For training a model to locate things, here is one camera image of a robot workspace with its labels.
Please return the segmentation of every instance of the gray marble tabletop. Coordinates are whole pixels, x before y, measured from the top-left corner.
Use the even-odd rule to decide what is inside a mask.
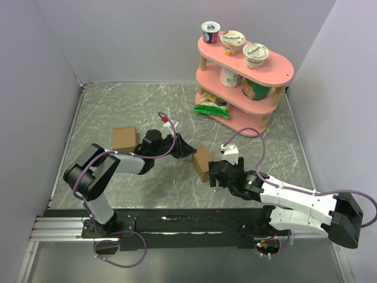
[[[65,156],[52,209],[82,208],[62,175],[70,163],[90,144],[106,149],[113,144],[113,128],[136,126],[139,141],[149,129],[162,130],[158,111],[165,111],[180,124],[178,132],[195,148],[206,146],[214,160],[221,159],[219,147],[234,131],[204,114],[193,113],[197,85],[89,84],[84,87],[81,107]],[[266,158],[260,168],[285,182],[311,189],[302,150],[284,97],[273,113],[266,131]],[[234,139],[244,157],[245,169],[259,160],[262,145],[258,137]],[[249,208],[260,203],[233,197],[225,188],[202,183],[191,157],[158,159],[144,176],[118,173],[105,191],[114,208]]]

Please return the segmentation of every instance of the cardboard box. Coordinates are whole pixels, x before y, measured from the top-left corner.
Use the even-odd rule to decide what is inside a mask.
[[[205,146],[197,149],[193,154],[193,164],[200,180],[204,183],[210,179],[210,169],[208,162],[213,161],[210,153]]]
[[[118,152],[132,152],[138,144],[136,127],[113,129],[113,150]]]

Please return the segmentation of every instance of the shelf tier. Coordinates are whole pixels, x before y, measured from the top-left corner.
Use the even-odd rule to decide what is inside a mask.
[[[246,68],[243,61],[243,52],[236,56],[227,56],[223,53],[220,38],[214,45],[205,44],[202,37],[198,41],[199,53],[219,65],[226,67],[243,77],[246,77],[266,87],[281,87],[286,85],[295,73],[293,65],[284,56],[270,50],[269,57],[257,70]]]
[[[239,87],[226,87],[220,82],[220,70],[221,66],[215,63],[207,63],[205,71],[200,69],[196,71],[196,80],[205,90],[250,114],[264,116],[275,110],[276,107],[271,106],[273,90],[265,99],[251,100],[242,92],[244,80]]]
[[[195,104],[198,104],[201,99],[199,93],[195,96]],[[264,132],[265,129],[260,128],[260,122],[262,121],[262,116],[253,116],[243,110],[237,108],[236,106],[229,105],[229,116],[230,119],[225,119],[216,115],[209,115],[215,120],[223,123],[225,126],[231,128],[234,131],[239,131],[245,127],[252,127],[259,131],[259,133]],[[257,134],[251,130],[246,130],[241,133],[241,135],[246,137],[255,137]]]

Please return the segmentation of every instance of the gray wall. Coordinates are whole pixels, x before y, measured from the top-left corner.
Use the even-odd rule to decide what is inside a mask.
[[[289,98],[319,190],[377,199],[377,2],[338,0],[290,88]],[[358,198],[365,221],[375,209]],[[348,250],[356,282],[376,282],[377,225]]]
[[[14,282],[47,206],[80,86],[31,0],[0,5],[0,264]]]
[[[335,0],[34,0],[82,83],[194,81],[204,21],[300,67]]]

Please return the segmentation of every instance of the chip bag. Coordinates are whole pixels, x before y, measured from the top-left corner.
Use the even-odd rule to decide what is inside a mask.
[[[195,113],[217,115],[229,119],[228,102],[218,98],[209,91],[204,91],[201,100],[193,111]]]

